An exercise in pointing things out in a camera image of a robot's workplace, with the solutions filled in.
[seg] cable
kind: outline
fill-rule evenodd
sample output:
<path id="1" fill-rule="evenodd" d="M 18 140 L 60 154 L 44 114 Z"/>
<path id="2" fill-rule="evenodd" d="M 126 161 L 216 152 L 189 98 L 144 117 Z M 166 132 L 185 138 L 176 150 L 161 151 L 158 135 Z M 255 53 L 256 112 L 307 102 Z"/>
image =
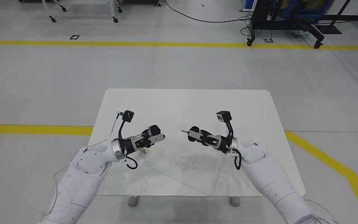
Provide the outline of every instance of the cable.
<path id="1" fill-rule="evenodd" d="M 90 147 L 92 147 L 92 146 L 96 146 L 96 145 L 98 145 L 98 144 L 101 144 L 102 142 L 98 142 L 98 143 L 96 143 L 96 144 L 92 144 L 92 145 L 90 145 L 90 146 L 87 146 L 87 148 L 90 148 Z"/>
<path id="2" fill-rule="evenodd" d="M 320 205 L 319 203 L 317 203 L 317 202 L 314 202 L 314 201 L 312 201 L 312 200 L 309 200 L 309 199 L 305 199 L 307 202 L 312 202 L 312 203 L 314 203 L 314 204 L 316 204 L 316 205 L 318 205 L 318 206 L 320 206 L 321 208 L 323 208 L 328 214 L 330 214 L 331 216 L 332 216 L 332 218 L 334 218 L 335 220 L 332 220 L 334 223 L 336 223 L 336 224 L 338 224 L 339 222 L 338 222 L 338 219 L 336 219 L 335 218 L 335 216 L 334 215 L 332 215 L 332 213 L 331 212 L 329 212 L 329 210 L 327 210 L 326 208 L 324 208 L 322 205 Z"/>
<path id="3" fill-rule="evenodd" d="M 232 151 L 234 151 L 234 152 L 236 152 L 237 154 L 239 154 L 239 165 L 237 165 L 237 162 L 236 162 L 237 156 L 235 156 L 235 159 L 234 159 L 235 167 L 236 167 L 237 170 L 239 170 L 239 169 L 241 168 L 241 158 L 242 158 L 241 153 L 240 153 L 237 149 L 235 149 L 235 148 L 232 149 Z"/>
<path id="4" fill-rule="evenodd" d="M 127 156 L 126 158 L 132 160 L 132 161 L 135 163 L 135 167 L 131 167 L 131 166 L 129 166 L 128 164 L 127 164 L 127 167 L 130 168 L 131 170 L 137 169 L 138 163 L 137 163 L 133 158 L 131 158 L 131 157 L 129 157 L 129 156 Z"/>
<path id="5" fill-rule="evenodd" d="M 51 214 L 52 210 L 53 210 L 54 207 L 55 207 L 55 204 L 56 204 L 56 201 L 57 201 L 57 196 L 58 196 L 58 187 L 57 187 L 56 176 L 57 176 L 61 171 L 63 171 L 64 169 L 66 169 L 67 167 L 68 167 L 68 165 L 65 166 L 64 168 L 62 168 L 60 171 L 58 171 L 57 173 L 55 173 L 55 174 L 53 175 L 53 178 L 54 178 L 54 181 L 55 181 L 55 186 L 56 186 L 56 191 L 55 191 L 55 192 L 56 192 L 56 197 L 55 197 L 54 204 L 52 205 L 52 207 L 51 207 L 49 213 L 45 214 L 45 212 L 44 212 L 44 213 L 43 213 L 43 217 L 48 216 L 49 214 Z"/>
<path id="6" fill-rule="evenodd" d="M 335 22 L 335 24 L 344 24 L 346 22 L 352 22 L 351 20 L 350 21 L 342 21 L 342 22 Z M 331 24 L 332 22 L 324 22 L 322 24 L 317 24 L 317 25 L 323 25 L 323 24 Z"/>
<path id="7" fill-rule="evenodd" d="M 244 30 L 244 29 L 248 29 L 248 27 L 244 27 L 244 28 L 242 28 L 242 29 L 240 30 L 240 33 L 241 33 L 242 35 L 244 35 L 244 36 L 251 36 L 251 35 L 246 35 L 246 34 L 243 34 L 243 33 L 242 33 L 242 30 Z"/>
<path id="8" fill-rule="evenodd" d="M 117 120 L 118 120 L 118 115 L 117 115 L 117 118 L 116 118 L 116 120 L 114 121 L 114 123 L 113 123 L 113 126 L 112 126 L 112 130 L 111 130 L 111 134 L 110 135 L 112 135 L 112 133 L 113 133 L 113 129 L 114 129 L 114 126 L 115 126 L 115 124 L 116 124 L 116 122 L 117 122 Z M 92 147 L 92 146 L 96 146 L 96 145 L 98 145 L 98 144 L 101 144 L 102 142 L 98 142 L 98 143 L 96 143 L 96 144 L 92 144 L 92 145 L 90 145 L 90 146 L 87 146 L 87 149 L 88 148 L 90 148 L 90 147 Z"/>
<path id="9" fill-rule="evenodd" d="M 236 19 L 236 20 L 226 20 L 226 21 L 207 21 L 207 20 L 199 20 L 199 19 L 197 19 L 197 18 L 193 18 L 193 17 L 191 17 L 191 16 L 188 16 L 188 15 L 182 13 L 182 12 L 179 12 L 179 11 L 175 10 L 174 8 L 172 8 L 172 7 L 168 4 L 167 0 L 164 0 L 164 2 L 166 3 L 166 5 L 167 5 L 171 10 L 173 10 L 173 11 L 175 11 L 175 12 L 177 12 L 177 13 L 179 13 L 179 14 L 185 16 L 185 17 L 191 18 L 192 20 L 196 20 L 196 21 L 199 21 L 199 22 L 208 22 L 208 23 L 212 23 L 212 24 L 222 24 L 222 23 L 225 23 L 225 22 L 245 21 L 245 20 L 241 19 L 241 18 L 243 18 L 244 16 L 242 16 L 242 17 L 240 17 L 240 18 L 238 18 L 238 19 Z"/>

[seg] white table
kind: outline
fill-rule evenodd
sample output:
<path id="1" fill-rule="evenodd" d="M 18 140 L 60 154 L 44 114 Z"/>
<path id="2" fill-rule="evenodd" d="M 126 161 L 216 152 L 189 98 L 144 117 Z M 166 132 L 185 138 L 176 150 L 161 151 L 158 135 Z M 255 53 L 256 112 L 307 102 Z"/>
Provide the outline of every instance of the white table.
<path id="1" fill-rule="evenodd" d="M 305 194 L 290 146 L 269 92 L 264 90 L 152 90 L 106 91 L 89 145 L 109 137 L 117 111 L 133 111 L 123 137 L 141 133 L 156 124 L 166 135 L 147 154 L 136 152 L 130 170 L 124 161 L 113 163 L 98 195 L 260 196 L 233 159 L 211 147 L 189 142 L 181 130 L 193 125 L 212 134 L 226 135 L 215 113 L 229 110 L 234 136 L 260 142 L 287 171 L 296 191 Z M 121 120 L 116 123 L 111 139 Z"/>

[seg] concrete floor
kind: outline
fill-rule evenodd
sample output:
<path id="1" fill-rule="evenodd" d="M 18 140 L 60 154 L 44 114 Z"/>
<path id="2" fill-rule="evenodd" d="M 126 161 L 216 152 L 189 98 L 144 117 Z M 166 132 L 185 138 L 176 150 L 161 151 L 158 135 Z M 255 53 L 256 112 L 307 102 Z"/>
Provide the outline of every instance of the concrete floor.
<path id="1" fill-rule="evenodd" d="M 106 1 L 62 0 L 68 10 L 0 0 L 0 40 L 170 41 L 245 43 L 244 22 L 204 24 L 167 6 L 127 4 L 114 24 Z M 203 20 L 228 20 L 243 1 L 170 0 Z M 358 22 L 326 45 L 358 45 Z M 255 43 L 271 32 L 263 32 Z M 275 44 L 314 39 L 274 31 Z M 353 50 L 0 45 L 0 124 L 94 125 L 108 88 L 262 89 L 271 92 L 285 130 L 358 172 L 358 53 Z M 46 210 L 52 175 L 88 136 L 0 134 L 0 224 L 35 223 Z M 358 201 L 346 179 L 290 142 L 306 195 L 340 223 L 358 223 Z M 79 223 L 284 223 L 263 197 L 229 206 L 222 197 L 97 196 Z"/>

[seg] yellow stripe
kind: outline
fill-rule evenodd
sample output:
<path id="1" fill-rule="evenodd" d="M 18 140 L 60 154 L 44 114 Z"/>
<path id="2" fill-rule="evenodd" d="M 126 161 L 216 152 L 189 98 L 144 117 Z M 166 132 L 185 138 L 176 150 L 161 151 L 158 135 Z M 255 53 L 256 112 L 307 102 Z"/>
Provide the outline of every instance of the yellow stripe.
<path id="1" fill-rule="evenodd" d="M 92 126 L 54 126 L 54 125 L 6 125 L 0 124 L 0 134 L 67 134 L 90 136 Z"/>
<path id="2" fill-rule="evenodd" d="M 307 151 L 312 156 L 316 157 L 318 160 L 320 160 L 321 162 L 323 162 L 324 164 L 326 164 L 327 166 L 329 166 L 330 168 L 334 169 L 336 172 L 344 176 L 348 180 L 353 192 L 358 198 L 358 176 L 354 171 L 350 170 L 348 167 L 341 164 L 337 160 L 333 159 L 331 156 L 327 155 L 326 153 L 322 152 L 317 147 L 311 145 L 309 142 L 302 139 L 295 133 L 290 131 L 285 131 L 285 133 L 288 140 L 292 141 L 298 147 Z"/>
<path id="3" fill-rule="evenodd" d="M 57 46 L 181 46 L 194 48 L 249 48 L 246 43 L 185 43 L 185 42 L 127 42 L 127 41 L 27 41 L 0 40 L 0 45 L 57 45 Z M 250 48 L 314 49 L 313 45 L 253 44 Z M 323 45 L 325 50 L 358 50 L 358 46 Z"/>

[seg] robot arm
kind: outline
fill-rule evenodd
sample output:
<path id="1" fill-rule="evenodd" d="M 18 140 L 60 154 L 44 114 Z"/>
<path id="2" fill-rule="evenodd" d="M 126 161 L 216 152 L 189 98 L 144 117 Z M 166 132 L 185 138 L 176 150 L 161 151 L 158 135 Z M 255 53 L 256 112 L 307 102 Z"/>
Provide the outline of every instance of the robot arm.
<path id="1" fill-rule="evenodd" d="M 83 147 L 76 153 L 56 186 L 49 211 L 43 215 L 38 224 L 76 224 L 93 201 L 112 162 L 127 158 L 133 160 L 128 157 L 129 154 L 144 147 L 149 148 L 165 139 L 156 125 L 137 136 L 123 139 L 121 136 L 123 124 L 130 122 L 134 113 L 127 110 L 121 115 L 123 123 L 117 139 L 111 141 L 107 147 L 103 145 Z"/>
<path id="2" fill-rule="evenodd" d="M 262 145 L 253 143 L 244 146 L 240 139 L 233 137 L 230 112 L 221 111 L 216 115 L 219 121 L 226 123 L 229 129 L 227 137 L 214 136 L 198 127 L 192 127 L 189 131 L 183 131 L 188 134 L 188 140 L 212 146 L 230 157 L 234 156 L 236 168 L 242 167 L 254 187 L 275 206 L 287 224 L 314 224 L 316 220 L 334 223 L 306 204 L 292 186 L 287 172 Z"/>

